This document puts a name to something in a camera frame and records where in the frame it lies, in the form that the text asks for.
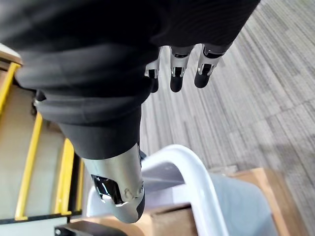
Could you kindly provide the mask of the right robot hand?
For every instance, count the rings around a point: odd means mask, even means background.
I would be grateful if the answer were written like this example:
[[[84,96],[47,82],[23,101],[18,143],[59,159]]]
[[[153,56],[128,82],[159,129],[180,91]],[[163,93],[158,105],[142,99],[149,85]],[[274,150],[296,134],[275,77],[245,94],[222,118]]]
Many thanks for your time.
[[[134,223],[145,207],[141,106],[158,90],[159,56],[170,48],[179,92],[201,44],[194,84],[207,85],[258,6],[256,0],[3,0],[0,41],[23,66],[16,80],[59,125],[112,214]]]

